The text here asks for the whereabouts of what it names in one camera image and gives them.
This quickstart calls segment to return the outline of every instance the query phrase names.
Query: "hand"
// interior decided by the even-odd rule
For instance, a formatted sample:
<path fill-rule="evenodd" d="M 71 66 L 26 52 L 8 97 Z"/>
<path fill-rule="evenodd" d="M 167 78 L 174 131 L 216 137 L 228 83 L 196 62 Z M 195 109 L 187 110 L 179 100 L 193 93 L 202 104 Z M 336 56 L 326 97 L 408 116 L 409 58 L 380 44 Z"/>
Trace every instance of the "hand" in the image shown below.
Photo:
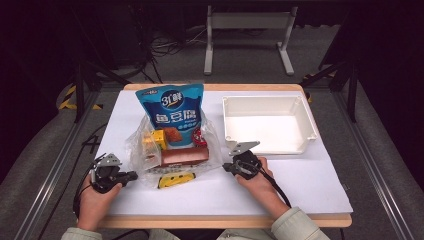
<path fill-rule="evenodd" d="M 268 175 L 274 177 L 272 171 L 268 169 L 266 158 L 258 157 L 262 163 L 262 168 Z M 242 176 L 236 174 L 237 182 L 249 190 L 250 194 L 271 214 L 276 220 L 290 208 L 280 199 L 277 191 L 271 183 L 261 174 L 246 180 Z"/>
<path fill-rule="evenodd" d="M 116 184 L 109 192 L 101 194 L 93 189 L 90 174 L 84 180 L 81 193 L 80 215 L 77 227 L 83 230 L 95 232 L 99 222 L 106 216 L 110 204 L 118 195 L 122 184 Z"/>

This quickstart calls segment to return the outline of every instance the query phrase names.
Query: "person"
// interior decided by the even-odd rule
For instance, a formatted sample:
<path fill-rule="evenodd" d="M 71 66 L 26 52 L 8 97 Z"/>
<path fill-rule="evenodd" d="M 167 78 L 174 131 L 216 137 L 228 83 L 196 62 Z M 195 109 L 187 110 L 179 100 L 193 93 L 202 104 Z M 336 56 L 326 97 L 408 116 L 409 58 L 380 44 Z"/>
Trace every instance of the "person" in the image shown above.
<path fill-rule="evenodd" d="M 273 177 L 272 171 L 268 169 L 266 158 L 259 157 L 259 160 L 266 173 Z M 249 180 L 236 174 L 235 179 L 269 212 L 274 223 L 271 229 L 226 229 L 216 239 L 329 239 L 300 208 L 288 207 L 262 174 Z M 85 186 L 89 184 L 90 178 L 86 178 Z M 91 187 L 86 188 L 81 193 L 81 209 L 77 226 L 68 228 L 62 240 L 102 239 L 101 234 L 96 232 L 98 224 L 106 216 L 110 204 L 121 188 L 122 185 L 117 184 L 105 194 L 100 194 Z M 166 230 L 151 230 L 149 240 L 156 239 L 177 240 L 179 238 Z"/>

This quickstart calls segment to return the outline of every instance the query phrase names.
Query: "clear plastic bag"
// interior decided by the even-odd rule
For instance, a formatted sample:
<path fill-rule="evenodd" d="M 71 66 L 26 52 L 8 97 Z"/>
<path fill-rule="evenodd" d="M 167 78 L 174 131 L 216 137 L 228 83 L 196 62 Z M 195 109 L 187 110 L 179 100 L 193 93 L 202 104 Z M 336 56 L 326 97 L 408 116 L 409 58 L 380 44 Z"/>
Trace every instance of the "clear plastic bag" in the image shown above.
<path fill-rule="evenodd" d="M 202 122 L 200 131 L 207 143 L 209 159 L 197 165 L 178 165 L 157 167 L 161 163 L 161 150 L 155 143 L 152 131 L 154 130 L 147 115 L 143 117 L 136 132 L 126 140 L 127 154 L 130 159 L 130 169 L 136 171 L 139 179 L 149 187 L 158 188 L 159 181 L 169 174 L 192 174 L 195 177 L 223 164 L 220 144 L 216 130 L 211 121 L 201 112 Z"/>

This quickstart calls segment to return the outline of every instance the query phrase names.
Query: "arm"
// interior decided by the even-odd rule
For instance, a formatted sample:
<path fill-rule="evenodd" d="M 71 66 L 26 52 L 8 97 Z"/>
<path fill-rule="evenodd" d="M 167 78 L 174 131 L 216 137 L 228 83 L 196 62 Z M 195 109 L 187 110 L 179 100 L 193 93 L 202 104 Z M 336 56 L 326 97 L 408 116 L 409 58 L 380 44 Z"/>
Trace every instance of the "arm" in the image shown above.
<path fill-rule="evenodd" d="M 63 239 L 101 239 L 101 235 L 96 233 L 100 221 L 109 211 L 110 204 L 118 195 L 122 184 L 116 184 L 105 194 L 98 193 L 90 186 L 90 175 L 83 184 L 81 192 L 80 215 L 77 228 L 69 228 L 62 236 Z"/>
<path fill-rule="evenodd" d="M 258 159 L 265 172 L 274 177 L 272 171 L 268 169 L 267 160 L 263 157 Z M 236 175 L 236 179 L 271 214 L 275 220 L 271 230 L 277 239 L 328 239 L 302 210 L 297 207 L 289 208 L 262 174 L 258 174 L 250 180 Z"/>

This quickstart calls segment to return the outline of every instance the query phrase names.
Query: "yellow object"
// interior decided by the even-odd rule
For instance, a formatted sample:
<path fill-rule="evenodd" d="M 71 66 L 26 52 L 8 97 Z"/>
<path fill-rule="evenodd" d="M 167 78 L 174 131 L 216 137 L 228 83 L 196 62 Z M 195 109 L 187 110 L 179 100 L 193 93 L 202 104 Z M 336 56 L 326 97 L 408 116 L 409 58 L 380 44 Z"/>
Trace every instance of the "yellow object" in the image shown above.
<path fill-rule="evenodd" d="M 153 139 L 155 143 L 160 147 L 160 150 L 166 150 L 166 138 L 165 131 L 163 130 L 155 130 L 152 133 Z"/>
<path fill-rule="evenodd" d="M 158 188 L 171 187 L 177 184 L 186 183 L 196 178 L 196 174 L 189 172 L 167 173 L 159 179 Z"/>

